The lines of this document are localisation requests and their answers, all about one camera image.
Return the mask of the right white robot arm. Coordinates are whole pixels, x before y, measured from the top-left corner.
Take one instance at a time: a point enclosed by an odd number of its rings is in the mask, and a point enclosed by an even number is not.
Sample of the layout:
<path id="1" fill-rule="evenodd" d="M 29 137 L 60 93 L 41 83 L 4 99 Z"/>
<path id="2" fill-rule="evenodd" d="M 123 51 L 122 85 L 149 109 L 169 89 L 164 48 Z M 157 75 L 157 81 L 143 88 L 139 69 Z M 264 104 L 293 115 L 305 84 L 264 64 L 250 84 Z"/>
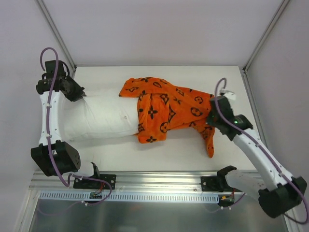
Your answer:
<path id="1" fill-rule="evenodd" d="M 251 122 L 244 115 L 233 113 L 226 96 L 211 98 L 210 104 L 207 123 L 240 148 L 262 178 L 254 179 L 228 166 L 218 171 L 217 187 L 222 191 L 235 188 L 248 194 L 259 202 L 270 218 L 285 215 L 301 203 L 307 207 L 305 179 L 294 177 L 274 158 L 259 139 Z"/>

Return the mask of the orange patterned pillowcase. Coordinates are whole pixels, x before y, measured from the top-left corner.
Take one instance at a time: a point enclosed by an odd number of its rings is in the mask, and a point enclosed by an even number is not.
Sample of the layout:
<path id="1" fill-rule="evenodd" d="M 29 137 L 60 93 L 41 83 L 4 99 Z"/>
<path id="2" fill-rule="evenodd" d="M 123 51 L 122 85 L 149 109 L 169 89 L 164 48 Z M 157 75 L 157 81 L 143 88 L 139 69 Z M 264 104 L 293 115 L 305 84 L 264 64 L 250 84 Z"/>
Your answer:
<path id="1" fill-rule="evenodd" d="M 137 137 L 141 144 L 164 141 L 171 130 L 193 128 L 204 140 L 208 157 L 213 157 L 215 128 L 206 120 L 214 95 L 145 77 L 128 79 L 119 96 L 138 100 Z"/>

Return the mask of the white pillow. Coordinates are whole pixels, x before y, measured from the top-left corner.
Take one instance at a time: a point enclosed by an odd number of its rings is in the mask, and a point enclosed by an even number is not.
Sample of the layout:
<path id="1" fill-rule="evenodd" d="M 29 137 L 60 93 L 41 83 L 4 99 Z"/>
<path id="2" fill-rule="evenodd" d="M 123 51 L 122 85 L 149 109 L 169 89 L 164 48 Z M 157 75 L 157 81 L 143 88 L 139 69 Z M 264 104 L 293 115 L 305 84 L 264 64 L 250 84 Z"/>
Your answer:
<path id="1" fill-rule="evenodd" d="M 120 138 L 138 133 L 137 98 L 120 97 L 117 89 L 88 92 L 63 106 L 65 138 L 70 141 Z"/>

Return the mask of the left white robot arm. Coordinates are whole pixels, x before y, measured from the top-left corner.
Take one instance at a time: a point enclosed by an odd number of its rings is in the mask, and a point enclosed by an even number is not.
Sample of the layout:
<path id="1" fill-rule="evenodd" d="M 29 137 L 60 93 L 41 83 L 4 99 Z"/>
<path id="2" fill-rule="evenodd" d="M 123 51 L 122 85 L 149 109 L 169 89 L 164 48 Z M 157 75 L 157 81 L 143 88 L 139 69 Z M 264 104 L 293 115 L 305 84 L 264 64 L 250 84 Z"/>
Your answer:
<path id="1" fill-rule="evenodd" d="M 65 101 L 79 102 L 86 94 L 84 87 L 71 77 L 65 62 L 45 62 L 45 73 L 36 85 L 42 106 L 42 132 L 39 145 L 30 153 L 34 162 L 46 176 L 61 176 L 72 173 L 84 177 L 91 189 L 101 183 L 95 163 L 82 161 L 79 152 L 65 138 L 63 106 Z"/>

